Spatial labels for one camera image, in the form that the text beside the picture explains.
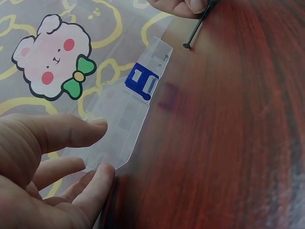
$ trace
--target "blue clip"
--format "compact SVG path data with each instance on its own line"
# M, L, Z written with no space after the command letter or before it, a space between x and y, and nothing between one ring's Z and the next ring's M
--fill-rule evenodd
M135 63L125 80L126 87L148 101L152 98L151 93L159 77L139 63Z

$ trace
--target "finger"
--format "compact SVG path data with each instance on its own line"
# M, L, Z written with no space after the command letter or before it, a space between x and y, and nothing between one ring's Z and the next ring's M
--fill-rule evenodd
M83 159L75 156L59 157L41 162L33 182L40 191L61 178L85 169Z
M92 170L88 173L86 173L84 176L82 176L79 181L73 185L71 185L66 191L61 194L60 197L51 197L48 199L45 199L44 202L51 206L56 206L62 202L72 203L74 199L84 191L84 189L87 187L87 185L92 180L95 170Z
M185 3L194 14L202 13L208 5L207 0L185 0Z
M91 226L94 225L102 210L112 186L114 173L112 166L100 165L87 187L72 202L73 205L78 206L83 211Z
M154 8L163 12L175 15L182 18L196 19L199 16L194 14L188 5L183 1L161 1L161 0L147 0Z
M88 123L70 114L4 116L0 118L0 174L25 189L42 154L65 147L90 146L106 130L105 120Z
M42 197L39 194L39 191L37 190L35 184L32 181L29 183L29 185L27 186L27 188L25 190L31 197L42 200Z

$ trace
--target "green bow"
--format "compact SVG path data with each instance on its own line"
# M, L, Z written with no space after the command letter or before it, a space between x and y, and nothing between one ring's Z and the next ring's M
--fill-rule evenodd
M73 77L62 84L62 90L66 92L71 99L77 100L82 95L82 83L86 76L92 75L96 71L96 63L87 56L81 54L76 60L76 71Z

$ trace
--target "fingernail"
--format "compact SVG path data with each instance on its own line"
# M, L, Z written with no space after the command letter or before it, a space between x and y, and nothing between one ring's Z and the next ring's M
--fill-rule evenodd
M108 126L107 121L104 118L90 121L90 123L93 125L98 125L98 126Z
M204 0L191 0L190 9L193 13L202 13L206 8L206 2Z

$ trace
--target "cartoon character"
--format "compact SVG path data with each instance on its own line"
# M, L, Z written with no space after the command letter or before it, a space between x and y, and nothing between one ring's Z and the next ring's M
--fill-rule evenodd
M91 51L91 39L83 27L53 14L42 20L37 37L20 41L12 61L23 71L34 96L54 101L66 92L77 100L86 76L96 71L89 59Z

